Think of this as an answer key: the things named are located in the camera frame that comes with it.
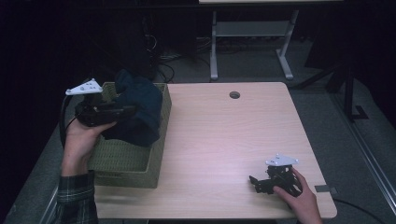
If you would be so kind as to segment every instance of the black plastic part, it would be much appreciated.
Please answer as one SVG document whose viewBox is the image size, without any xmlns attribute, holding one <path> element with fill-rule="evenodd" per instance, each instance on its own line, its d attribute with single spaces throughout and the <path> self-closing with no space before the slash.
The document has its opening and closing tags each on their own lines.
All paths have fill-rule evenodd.
<svg viewBox="0 0 396 224">
<path fill-rule="evenodd" d="M 114 102 L 100 103 L 101 100 L 98 95 L 86 95 L 84 101 L 76 106 L 75 116 L 78 121 L 88 127 L 95 127 L 129 118 L 137 110 L 135 105 L 117 108 Z"/>
<path fill-rule="evenodd" d="M 327 185 L 316 185 L 315 190 L 320 193 L 320 192 L 330 192 L 330 188 Z"/>
<path fill-rule="evenodd" d="M 273 194 L 274 186 L 278 186 L 290 195 L 297 197 L 302 193 L 302 187 L 291 167 L 291 165 L 268 166 L 267 173 L 270 179 L 258 180 L 250 175 L 250 183 L 254 185 L 257 193 Z"/>
<path fill-rule="evenodd" d="M 346 89 L 345 89 L 345 97 L 344 97 L 344 112 L 346 116 L 349 118 L 351 122 L 354 122 L 355 119 L 368 119 L 369 117 L 364 112 L 363 108 L 360 105 L 356 105 L 355 108 L 358 110 L 358 114 L 352 113 L 352 101 L 353 101 L 353 81 L 354 81 L 354 71 L 352 68 L 349 68 L 346 74 Z"/>
</svg>

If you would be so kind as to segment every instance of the right hand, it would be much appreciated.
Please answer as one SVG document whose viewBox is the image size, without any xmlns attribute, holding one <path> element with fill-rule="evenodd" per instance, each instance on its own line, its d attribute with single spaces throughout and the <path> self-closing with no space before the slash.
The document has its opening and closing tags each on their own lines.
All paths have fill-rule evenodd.
<svg viewBox="0 0 396 224">
<path fill-rule="evenodd" d="M 277 186 L 274 187 L 274 192 L 291 207 L 300 222 L 304 224 L 321 224 L 322 220 L 318 209 L 317 196 L 308 187 L 305 177 L 296 169 L 291 169 L 301 183 L 302 194 L 298 197 L 293 197 Z"/>
<path fill-rule="evenodd" d="M 116 122 L 86 127 L 77 119 L 67 128 L 61 176 L 84 175 L 88 173 L 88 160 L 100 133 L 113 127 Z"/>
</svg>

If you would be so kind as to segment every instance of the table top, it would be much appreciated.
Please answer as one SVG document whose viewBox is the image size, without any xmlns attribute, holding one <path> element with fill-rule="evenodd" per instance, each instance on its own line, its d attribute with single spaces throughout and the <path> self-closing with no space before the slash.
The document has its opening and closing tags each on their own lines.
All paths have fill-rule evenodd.
<svg viewBox="0 0 396 224">
<path fill-rule="evenodd" d="M 168 85 L 172 110 L 158 188 L 96 186 L 100 218 L 287 218 L 276 195 L 256 193 L 265 161 L 280 153 L 310 188 L 325 185 L 304 127 L 283 83 Z M 230 97 L 237 91 L 238 99 Z M 329 192 L 316 193 L 322 217 L 335 217 Z"/>
</svg>

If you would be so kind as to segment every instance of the person's arm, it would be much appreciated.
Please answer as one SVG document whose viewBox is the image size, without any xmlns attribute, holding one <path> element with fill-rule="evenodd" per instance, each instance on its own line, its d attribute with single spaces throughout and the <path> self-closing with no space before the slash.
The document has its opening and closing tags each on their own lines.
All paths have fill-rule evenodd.
<svg viewBox="0 0 396 224">
<path fill-rule="evenodd" d="M 93 171 L 88 170 L 88 160 L 99 134 L 114 124 L 89 128 L 75 119 L 68 126 L 52 223 L 98 222 Z"/>
<path fill-rule="evenodd" d="M 294 168 L 292 171 L 301 183 L 302 194 L 293 197 L 277 186 L 274 187 L 274 192 L 291 207 L 300 222 L 304 224 L 323 223 L 318 209 L 317 196 L 308 187 L 305 178 Z"/>
</svg>

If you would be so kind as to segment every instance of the green basket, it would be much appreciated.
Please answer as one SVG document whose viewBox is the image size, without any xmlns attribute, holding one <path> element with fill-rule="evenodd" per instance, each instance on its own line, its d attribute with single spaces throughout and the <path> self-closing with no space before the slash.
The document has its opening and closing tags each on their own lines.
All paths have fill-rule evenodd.
<svg viewBox="0 0 396 224">
<path fill-rule="evenodd" d="M 172 101 L 166 84 L 155 86 L 163 93 L 160 139 L 151 147 L 138 147 L 101 136 L 89 162 L 89 169 L 95 171 L 95 185 L 157 188 Z M 107 102 L 117 97 L 114 82 L 106 82 L 102 94 Z"/>
</svg>

